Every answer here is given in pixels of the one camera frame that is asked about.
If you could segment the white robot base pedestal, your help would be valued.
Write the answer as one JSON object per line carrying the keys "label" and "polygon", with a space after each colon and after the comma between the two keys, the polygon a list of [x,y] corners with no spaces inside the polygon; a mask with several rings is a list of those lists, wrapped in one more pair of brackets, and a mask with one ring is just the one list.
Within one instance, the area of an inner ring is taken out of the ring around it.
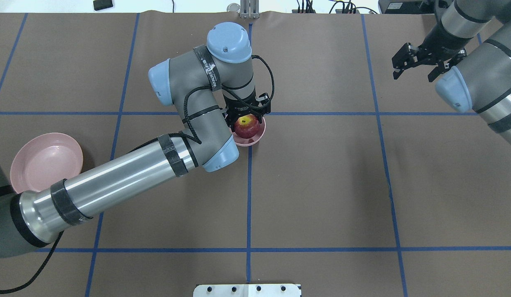
{"label": "white robot base pedestal", "polygon": [[300,284],[209,284],[198,285],[194,297],[301,297]]}

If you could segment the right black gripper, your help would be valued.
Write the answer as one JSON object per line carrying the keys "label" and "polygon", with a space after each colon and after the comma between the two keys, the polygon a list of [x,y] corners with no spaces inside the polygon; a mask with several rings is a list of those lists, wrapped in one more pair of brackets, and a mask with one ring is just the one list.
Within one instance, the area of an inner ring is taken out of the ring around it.
{"label": "right black gripper", "polygon": [[407,69],[419,65],[433,65],[435,67],[427,75],[428,81],[432,83],[456,65],[453,57],[465,45],[466,39],[450,35],[427,36],[419,47],[406,42],[392,57],[393,79],[399,79]]}

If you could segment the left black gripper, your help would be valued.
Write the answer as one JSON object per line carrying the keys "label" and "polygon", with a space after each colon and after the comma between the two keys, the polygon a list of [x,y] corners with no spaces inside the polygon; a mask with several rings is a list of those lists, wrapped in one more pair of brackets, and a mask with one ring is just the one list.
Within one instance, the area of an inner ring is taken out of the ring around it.
{"label": "left black gripper", "polygon": [[263,122],[267,109],[255,109],[258,105],[256,102],[256,92],[252,92],[247,98],[240,98],[233,90],[223,90],[224,101],[226,107],[223,110],[224,120],[227,126],[234,129],[236,120],[239,117],[252,114],[257,118],[258,122]]}

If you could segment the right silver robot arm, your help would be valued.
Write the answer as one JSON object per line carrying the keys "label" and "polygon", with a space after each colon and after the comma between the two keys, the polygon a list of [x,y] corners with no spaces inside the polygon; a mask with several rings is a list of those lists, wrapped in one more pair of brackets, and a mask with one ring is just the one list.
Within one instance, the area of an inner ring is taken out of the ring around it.
{"label": "right silver robot arm", "polygon": [[436,25],[419,46],[393,56],[393,77],[419,65],[457,112],[473,110],[511,145],[511,0],[449,0],[434,6]]}

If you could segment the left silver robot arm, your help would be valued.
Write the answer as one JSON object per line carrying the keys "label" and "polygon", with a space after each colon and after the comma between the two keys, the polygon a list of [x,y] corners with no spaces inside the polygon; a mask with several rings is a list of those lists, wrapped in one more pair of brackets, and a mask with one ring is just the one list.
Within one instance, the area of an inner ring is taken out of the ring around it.
{"label": "left silver robot arm", "polygon": [[27,143],[19,151],[16,164],[23,172],[50,178],[50,186],[20,190],[14,185],[14,174],[5,177],[0,168],[0,258],[24,255],[49,244],[56,246],[64,230],[90,222],[107,209],[194,168],[214,172],[226,167],[239,156],[234,122],[249,113],[261,121],[271,96],[255,96],[251,28],[219,23],[210,28],[204,45],[156,66],[136,59],[141,45],[152,47],[152,42],[138,40],[139,30],[136,16],[126,69],[117,70],[118,77],[104,73],[90,85],[84,78],[69,79],[72,86],[62,96],[65,103],[102,103],[105,98],[99,91],[104,81],[115,81],[121,92],[114,111],[75,109],[44,111],[36,116],[54,121],[55,128],[68,128],[72,137],[108,131],[108,147],[115,152],[125,136],[144,138],[153,132],[142,120],[162,115],[158,111],[125,111],[131,71],[146,66],[152,93],[163,105],[177,109],[168,115],[178,116],[184,129],[166,133],[158,128],[151,141],[119,156],[112,154],[109,162],[67,177],[55,176],[58,166],[51,158],[36,161],[24,156],[30,152],[42,155],[36,151],[35,142]]}

